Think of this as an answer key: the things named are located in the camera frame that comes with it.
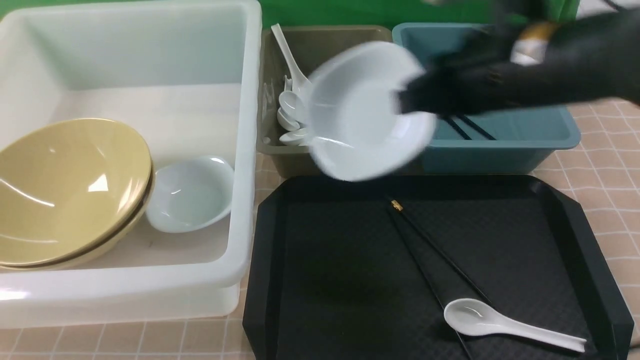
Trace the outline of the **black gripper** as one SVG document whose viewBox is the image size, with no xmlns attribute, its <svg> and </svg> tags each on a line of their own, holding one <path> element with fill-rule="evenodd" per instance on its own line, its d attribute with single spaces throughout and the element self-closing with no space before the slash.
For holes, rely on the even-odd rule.
<svg viewBox="0 0 640 360">
<path fill-rule="evenodd" d="M 506 68 L 523 25 L 468 29 L 454 51 L 435 55 L 425 73 L 397 92 L 400 114 L 475 116 L 524 107 L 506 86 Z"/>
</svg>

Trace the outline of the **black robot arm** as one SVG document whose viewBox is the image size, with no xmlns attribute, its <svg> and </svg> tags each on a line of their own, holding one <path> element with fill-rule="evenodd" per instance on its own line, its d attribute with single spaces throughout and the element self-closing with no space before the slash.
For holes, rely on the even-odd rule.
<svg viewBox="0 0 640 360">
<path fill-rule="evenodd" d="M 638 7 L 568 22 L 546 0 L 497 0 L 493 22 L 398 92 L 402 114 L 478 114 L 619 98 L 639 104 Z"/>
</svg>

